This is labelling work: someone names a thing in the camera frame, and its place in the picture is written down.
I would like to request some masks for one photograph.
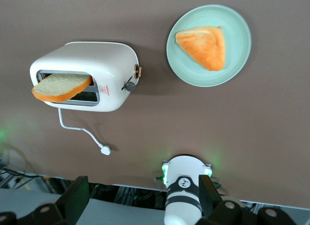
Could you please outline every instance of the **white power cord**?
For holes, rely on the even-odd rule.
[[[101,149],[101,153],[105,154],[105,155],[110,155],[111,154],[111,149],[108,145],[103,145],[101,143],[98,142],[98,140],[95,138],[95,136],[88,130],[86,130],[85,128],[79,128],[79,127],[67,127],[63,124],[62,121],[62,110],[60,108],[58,108],[58,114],[59,114],[59,122],[60,125],[65,128],[65,129],[70,129],[70,130],[78,130],[78,131],[85,131],[87,134],[89,134],[91,136],[91,138],[93,138],[93,140],[96,142],[96,144],[99,146],[99,148]]]

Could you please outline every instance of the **plate rim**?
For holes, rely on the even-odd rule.
[[[172,68],[171,64],[170,64],[170,58],[169,58],[169,51],[168,51],[168,46],[169,46],[169,43],[170,43],[170,40],[172,39],[172,32],[173,30],[175,29],[175,27],[178,25],[178,23],[180,21],[182,21],[184,19],[184,17],[187,17],[188,14],[191,14],[193,13],[194,11],[196,10],[199,10],[201,8],[208,8],[208,7],[213,7],[213,8],[221,8],[221,9],[224,9],[224,10],[228,10],[230,11],[230,13],[233,13],[234,15],[236,15],[238,17],[238,19],[241,21],[241,23],[243,24],[245,30],[246,30],[246,33],[247,33],[247,42],[248,42],[248,47],[247,47],[247,53],[245,55],[245,59],[242,63],[242,65],[240,66],[239,70],[234,74],[232,75],[230,78],[226,79],[225,81],[222,81],[220,83],[215,83],[215,84],[212,84],[212,85],[200,85],[200,84],[194,84],[194,83],[191,83],[190,81],[188,81],[187,79],[182,79],[175,71],[174,69]],[[250,52],[251,52],[251,47],[252,47],[252,37],[251,37],[251,31],[249,29],[249,26],[246,22],[246,20],[234,9],[232,9],[231,7],[228,7],[228,6],[224,6],[224,5],[220,5],[220,4],[207,4],[207,5],[202,5],[202,6],[199,6],[199,7],[196,7],[196,8],[193,8],[192,10],[186,12],[185,14],[183,14],[176,22],[175,24],[173,25],[172,29],[170,30],[169,32],[169,35],[168,35],[168,39],[167,39],[167,44],[166,44],[166,56],[167,56],[167,60],[168,60],[168,64],[170,66],[170,68],[172,69],[172,71],[177,75],[177,77],[179,79],[181,79],[182,81],[192,85],[192,86],[197,86],[197,87],[214,87],[214,86],[218,86],[218,85],[221,85],[221,84],[224,84],[225,82],[231,80],[233,77],[235,77],[244,67],[244,65],[247,63],[247,60],[249,58],[249,55],[250,55]]]

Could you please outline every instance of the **mint green plate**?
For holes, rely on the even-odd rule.
[[[222,70],[208,71],[197,64],[175,42],[175,34],[196,27],[222,26],[226,57]],[[251,50],[251,34],[243,17],[222,5],[197,7],[183,15],[173,26],[167,41],[167,58],[174,73],[186,83],[211,87],[232,79],[245,65]]]

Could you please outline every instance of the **bread slice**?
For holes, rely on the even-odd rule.
[[[175,35],[177,44],[191,58],[209,71],[219,71],[225,65],[225,39],[221,27],[199,27]]]
[[[34,96],[46,102],[62,102],[85,90],[92,82],[90,75],[51,74],[32,88]]]

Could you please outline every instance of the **toaster knob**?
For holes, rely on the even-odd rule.
[[[136,84],[131,82],[131,81],[128,81],[126,82],[126,84],[124,85],[124,88],[129,91],[129,92],[133,92],[136,90]]]

